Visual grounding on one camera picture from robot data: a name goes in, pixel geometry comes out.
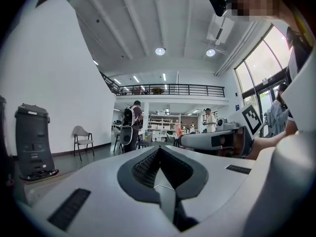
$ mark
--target railing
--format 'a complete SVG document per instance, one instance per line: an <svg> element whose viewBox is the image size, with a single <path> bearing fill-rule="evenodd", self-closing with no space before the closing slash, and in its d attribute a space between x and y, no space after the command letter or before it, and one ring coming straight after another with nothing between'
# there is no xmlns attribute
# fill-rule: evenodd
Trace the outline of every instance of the railing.
<svg viewBox="0 0 316 237"><path fill-rule="evenodd" d="M224 87L198 84L143 84L120 86L117 96L122 95L190 95L225 97Z"/></svg>
<svg viewBox="0 0 316 237"><path fill-rule="evenodd" d="M112 81L110 78L108 78L105 74L103 74L101 71L99 71L103 80L105 81L105 83L108 85L110 91L112 93L114 93L115 95L118 95L119 93L119 86L114 82Z"/></svg>

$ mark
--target man in white shirt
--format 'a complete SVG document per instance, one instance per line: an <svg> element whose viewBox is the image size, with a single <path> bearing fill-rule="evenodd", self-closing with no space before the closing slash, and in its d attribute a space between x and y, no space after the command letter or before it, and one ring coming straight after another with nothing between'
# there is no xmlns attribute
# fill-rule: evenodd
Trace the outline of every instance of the man in white shirt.
<svg viewBox="0 0 316 237"><path fill-rule="evenodd" d="M211 113L211 109L207 108L205 110L206 113L206 125L207 125L207 132L215 132L216 128L216 118L215 116Z"/></svg>

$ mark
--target ceiling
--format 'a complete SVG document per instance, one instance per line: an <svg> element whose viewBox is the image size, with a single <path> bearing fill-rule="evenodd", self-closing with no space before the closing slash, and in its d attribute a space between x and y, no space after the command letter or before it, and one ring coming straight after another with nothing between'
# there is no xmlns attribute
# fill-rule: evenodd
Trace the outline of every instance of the ceiling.
<svg viewBox="0 0 316 237"><path fill-rule="evenodd" d="M105 75L131 84L160 83L162 71L181 69L216 72L245 33L249 22L225 20L219 26L208 0L71 0L87 47ZM215 36L225 34L213 57ZM157 56L155 49L166 49Z"/></svg>
<svg viewBox="0 0 316 237"><path fill-rule="evenodd" d="M114 108L117 110L124 110L126 107L130 106L132 103L116 103ZM205 105L205 104L185 104L185 103L149 103L149 112L155 113L158 110L166 110L169 109L171 114L189 114L192 113L195 110L199 110L196 112L196 114L199 114L200 112L203 112L204 109L210 108L210 109L217 109L221 106L217 105Z"/></svg>

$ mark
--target chair seat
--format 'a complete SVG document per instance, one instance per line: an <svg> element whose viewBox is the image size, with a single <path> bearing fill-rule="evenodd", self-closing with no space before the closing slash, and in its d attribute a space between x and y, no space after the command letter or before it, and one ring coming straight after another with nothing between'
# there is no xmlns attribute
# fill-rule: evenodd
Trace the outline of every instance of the chair seat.
<svg viewBox="0 0 316 237"><path fill-rule="evenodd" d="M90 143L93 143L93 140L79 140L78 141L79 145L87 145L87 144L90 144Z"/></svg>

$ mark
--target baseboard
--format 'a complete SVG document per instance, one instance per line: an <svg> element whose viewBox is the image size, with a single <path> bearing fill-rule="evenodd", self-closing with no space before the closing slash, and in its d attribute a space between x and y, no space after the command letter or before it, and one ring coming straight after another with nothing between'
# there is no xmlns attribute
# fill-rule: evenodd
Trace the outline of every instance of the baseboard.
<svg viewBox="0 0 316 237"><path fill-rule="evenodd" d="M102 144L102 145L99 145L99 146L94 146L93 148L94 149L98 149L98 148L103 148L103 147L107 147L107 146L110 146L111 145L111 142L109 143L106 143L106 144ZM88 152L89 151L92 151L92 148L91 148L91 145L89 145L88 147ZM82 148L80 149L80 153L83 153L85 152L85 148ZM74 150L71 150L71 151L66 151L66 152L60 152L60 153L53 153L51 154L53 157L59 157L59 156L67 156L67 155L73 155L74 154ZM12 156L13 160L15 161L18 161L19 160L19 157L18 156Z"/></svg>

